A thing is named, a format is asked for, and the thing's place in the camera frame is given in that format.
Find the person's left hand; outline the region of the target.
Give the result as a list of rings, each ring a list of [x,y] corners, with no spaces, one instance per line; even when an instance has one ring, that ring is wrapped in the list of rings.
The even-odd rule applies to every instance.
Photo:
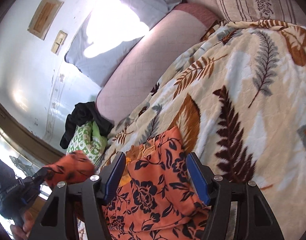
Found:
[[[28,210],[23,214],[22,219],[24,221],[23,227],[13,224],[10,226],[15,240],[27,240],[35,223],[32,214]]]

